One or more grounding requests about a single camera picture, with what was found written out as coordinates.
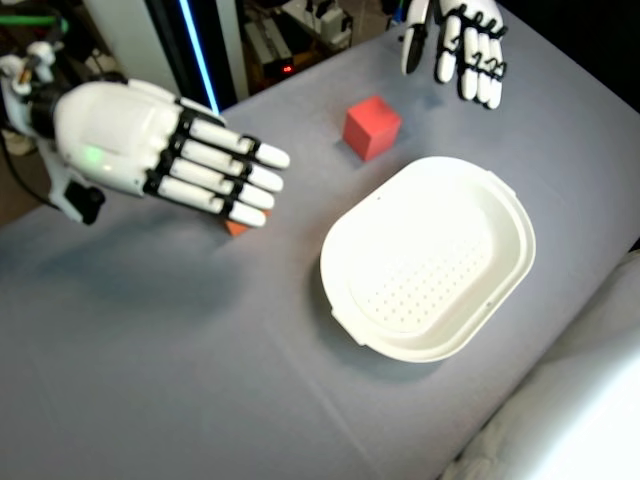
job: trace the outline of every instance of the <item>white robotic hand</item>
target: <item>white robotic hand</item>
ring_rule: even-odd
[[[75,181],[155,195],[251,227],[264,225],[263,211],[283,186],[264,166],[289,165],[285,152],[227,130],[211,110],[138,80],[80,85],[57,101],[53,120],[57,152]],[[50,199],[65,210],[68,181],[49,172]]]
[[[438,80],[449,82],[458,64],[462,97],[497,108],[506,70],[500,41],[507,27],[496,2],[439,0],[439,7],[444,31],[438,47]],[[409,7],[402,58],[404,74],[412,73],[420,61],[427,36],[428,8],[429,0],[413,0]]]

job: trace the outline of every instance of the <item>white fabric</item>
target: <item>white fabric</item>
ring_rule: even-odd
[[[640,254],[632,253],[442,480],[640,478],[635,455],[625,453],[637,443],[632,425],[640,422],[640,402],[630,400],[640,397],[640,382],[629,375],[638,360]],[[640,368],[632,373],[640,376]],[[597,425],[606,425],[606,433],[598,434]],[[568,451],[575,458],[566,458]],[[550,476],[559,455],[563,473]]]

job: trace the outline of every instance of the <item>red cube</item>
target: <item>red cube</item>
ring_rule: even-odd
[[[376,95],[347,110],[342,137],[366,162],[393,146],[400,125],[402,117]]]

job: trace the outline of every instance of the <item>perforated bottom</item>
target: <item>perforated bottom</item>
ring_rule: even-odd
[[[376,242],[353,264],[350,288],[356,304],[395,333],[431,328],[482,275],[493,255],[490,229],[476,208],[458,211],[455,225],[438,213],[424,221],[436,228],[404,228],[398,231],[404,238]],[[443,221],[447,228],[437,228]]]

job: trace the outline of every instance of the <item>green light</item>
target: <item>green light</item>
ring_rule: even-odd
[[[87,147],[84,150],[84,158],[87,162],[98,165],[102,162],[104,152],[98,147]]]

